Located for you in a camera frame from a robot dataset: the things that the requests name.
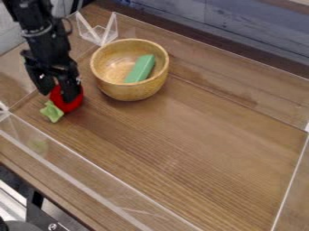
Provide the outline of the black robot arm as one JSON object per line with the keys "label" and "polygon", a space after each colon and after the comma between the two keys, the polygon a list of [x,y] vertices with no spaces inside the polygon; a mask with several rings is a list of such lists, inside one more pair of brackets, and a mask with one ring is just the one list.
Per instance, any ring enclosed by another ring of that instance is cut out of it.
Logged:
{"label": "black robot arm", "polygon": [[20,52],[31,81],[43,95],[60,87],[60,96],[71,103],[80,94],[78,63],[70,57],[68,36],[63,18],[52,14],[49,0],[3,0],[20,26],[29,48]]}

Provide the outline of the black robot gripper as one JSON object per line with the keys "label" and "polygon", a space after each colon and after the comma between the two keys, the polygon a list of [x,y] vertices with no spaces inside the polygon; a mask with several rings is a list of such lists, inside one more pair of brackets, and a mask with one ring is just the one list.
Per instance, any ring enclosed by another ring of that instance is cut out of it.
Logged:
{"label": "black robot gripper", "polygon": [[56,86],[66,103],[80,94],[80,73],[76,61],[70,57],[71,46],[63,20],[53,17],[25,17],[20,22],[21,36],[29,48],[20,55],[31,81],[43,95],[48,95]]}

